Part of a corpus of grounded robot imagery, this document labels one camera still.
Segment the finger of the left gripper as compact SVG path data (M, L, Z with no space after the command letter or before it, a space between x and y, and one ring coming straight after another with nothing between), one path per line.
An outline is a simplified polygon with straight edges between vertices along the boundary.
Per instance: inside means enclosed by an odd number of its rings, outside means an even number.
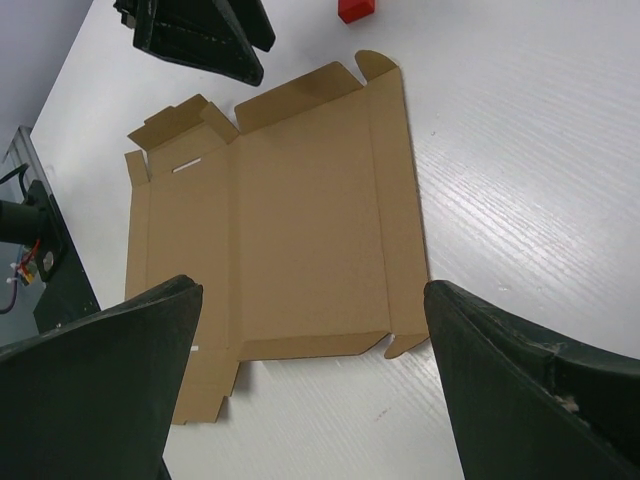
M156 19L158 1L214 0L121 0L114 8L121 23L133 30L133 46L158 59L196 68L243 82L261 84L264 69L256 51L237 38L215 40L202 34L161 23Z
M276 36L262 1L158 1L156 19L215 40L269 51Z

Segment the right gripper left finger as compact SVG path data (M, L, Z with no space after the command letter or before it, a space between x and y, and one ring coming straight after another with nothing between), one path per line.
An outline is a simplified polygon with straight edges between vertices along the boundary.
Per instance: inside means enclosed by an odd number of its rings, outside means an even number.
M202 286L178 275L2 347L2 478L169 478L163 452L202 303Z

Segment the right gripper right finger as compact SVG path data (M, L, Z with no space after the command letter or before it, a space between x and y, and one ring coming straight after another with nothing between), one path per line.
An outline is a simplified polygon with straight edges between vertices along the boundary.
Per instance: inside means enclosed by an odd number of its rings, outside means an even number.
M424 310L468 479L635 479L639 363L443 280Z

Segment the cardboard box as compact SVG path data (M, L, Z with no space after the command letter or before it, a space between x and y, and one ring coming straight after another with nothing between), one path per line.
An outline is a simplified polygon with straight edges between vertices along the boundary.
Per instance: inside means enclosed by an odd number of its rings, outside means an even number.
M127 297L203 288L173 414L213 423L246 361L395 358L428 338L402 73L361 50L239 104L195 95L133 131Z

